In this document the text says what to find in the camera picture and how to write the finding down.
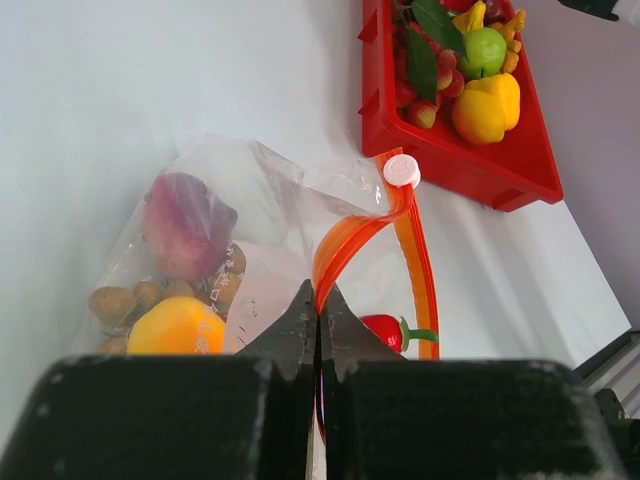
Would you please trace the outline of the clear zip bag orange zipper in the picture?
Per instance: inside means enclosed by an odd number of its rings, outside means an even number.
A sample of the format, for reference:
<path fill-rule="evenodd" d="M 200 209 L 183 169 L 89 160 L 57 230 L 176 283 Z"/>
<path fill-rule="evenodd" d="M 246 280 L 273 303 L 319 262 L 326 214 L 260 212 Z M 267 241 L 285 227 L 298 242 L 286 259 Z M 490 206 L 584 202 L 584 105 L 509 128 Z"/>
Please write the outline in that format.
<path fill-rule="evenodd" d="M 303 170 L 259 142 L 212 137 L 157 176 L 165 172 L 201 179 L 238 213 L 229 243 L 244 252 L 246 269 L 227 316 L 221 354 L 246 348 L 286 311 L 302 283 L 311 284 L 313 407 L 320 430 L 325 428 L 318 316 L 333 289 L 355 299 L 360 317 L 402 316 L 412 329 L 438 334 L 435 284 L 414 193 L 420 172 L 403 150 Z M 127 221 L 98 288 L 180 280 L 160 270 L 142 235 L 143 199 L 151 185 Z"/>

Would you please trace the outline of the purple onion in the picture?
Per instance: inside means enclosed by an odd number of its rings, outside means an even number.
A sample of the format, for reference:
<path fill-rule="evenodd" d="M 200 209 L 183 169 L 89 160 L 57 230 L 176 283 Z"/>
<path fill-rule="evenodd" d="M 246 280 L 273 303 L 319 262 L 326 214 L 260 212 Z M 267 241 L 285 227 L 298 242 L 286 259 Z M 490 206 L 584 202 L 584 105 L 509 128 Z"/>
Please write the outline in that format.
<path fill-rule="evenodd" d="M 222 265 L 237 219 L 237 211 L 201 179 L 165 172 L 143 199 L 141 228 L 164 274 L 198 282 Z"/>

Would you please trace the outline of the orange yellow mango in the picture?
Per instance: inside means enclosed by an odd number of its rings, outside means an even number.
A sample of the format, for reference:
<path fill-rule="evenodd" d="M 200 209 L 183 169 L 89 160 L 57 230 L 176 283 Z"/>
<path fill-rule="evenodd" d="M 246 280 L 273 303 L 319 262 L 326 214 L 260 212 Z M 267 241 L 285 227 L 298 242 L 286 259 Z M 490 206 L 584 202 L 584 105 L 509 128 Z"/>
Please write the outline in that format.
<path fill-rule="evenodd" d="M 226 324 L 194 297 L 170 297 L 132 327 L 129 355 L 209 355 L 224 351 Z"/>

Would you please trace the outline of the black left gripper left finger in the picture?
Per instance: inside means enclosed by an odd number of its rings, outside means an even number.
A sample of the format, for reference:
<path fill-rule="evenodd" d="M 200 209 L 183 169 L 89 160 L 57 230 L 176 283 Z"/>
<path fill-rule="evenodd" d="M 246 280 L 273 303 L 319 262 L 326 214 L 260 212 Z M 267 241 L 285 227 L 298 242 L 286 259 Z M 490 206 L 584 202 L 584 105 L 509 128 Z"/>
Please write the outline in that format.
<path fill-rule="evenodd" d="M 316 312 L 309 282 L 234 355 L 75 355 L 35 384 L 5 479 L 308 479 Z"/>

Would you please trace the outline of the red chili pepper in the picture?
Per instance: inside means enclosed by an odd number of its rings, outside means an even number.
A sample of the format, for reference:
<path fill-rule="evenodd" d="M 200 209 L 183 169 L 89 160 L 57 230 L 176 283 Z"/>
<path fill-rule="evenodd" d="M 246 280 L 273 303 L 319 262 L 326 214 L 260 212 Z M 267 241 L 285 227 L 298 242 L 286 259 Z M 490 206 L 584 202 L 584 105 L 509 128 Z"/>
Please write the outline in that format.
<path fill-rule="evenodd" d="M 360 317 L 361 322 L 397 353 L 406 352 L 412 340 L 438 343 L 439 335 L 431 329 L 412 329 L 406 319 L 388 314 Z"/>

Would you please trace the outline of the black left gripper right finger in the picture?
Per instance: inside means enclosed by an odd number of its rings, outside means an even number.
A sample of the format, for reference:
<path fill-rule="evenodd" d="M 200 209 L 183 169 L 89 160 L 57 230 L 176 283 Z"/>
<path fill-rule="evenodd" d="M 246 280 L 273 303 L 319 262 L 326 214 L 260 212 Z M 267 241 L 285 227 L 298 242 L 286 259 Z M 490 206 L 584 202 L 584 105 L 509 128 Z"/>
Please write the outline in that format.
<path fill-rule="evenodd" d="M 318 316 L 331 479 L 621 479 L 580 378 L 543 359 L 408 360 L 333 289 Z"/>

